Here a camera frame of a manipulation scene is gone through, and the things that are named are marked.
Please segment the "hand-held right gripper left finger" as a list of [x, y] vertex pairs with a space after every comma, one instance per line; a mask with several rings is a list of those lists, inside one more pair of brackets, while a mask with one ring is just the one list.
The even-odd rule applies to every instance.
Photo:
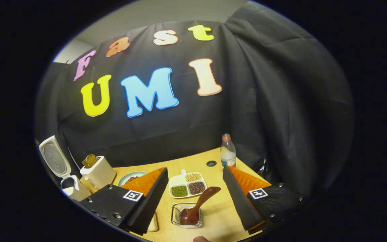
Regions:
[[143, 235], [147, 233], [168, 181], [168, 169], [162, 167], [122, 187], [105, 185], [79, 205], [107, 224]]

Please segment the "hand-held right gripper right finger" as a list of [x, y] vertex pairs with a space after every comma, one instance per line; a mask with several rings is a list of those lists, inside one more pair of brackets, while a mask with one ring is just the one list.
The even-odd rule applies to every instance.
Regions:
[[280, 226], [307, 202], [305, 195], [284, 183], [272, 185], [235, 167], [224, 167], [223, 179], [242, 226], [249, 234]]

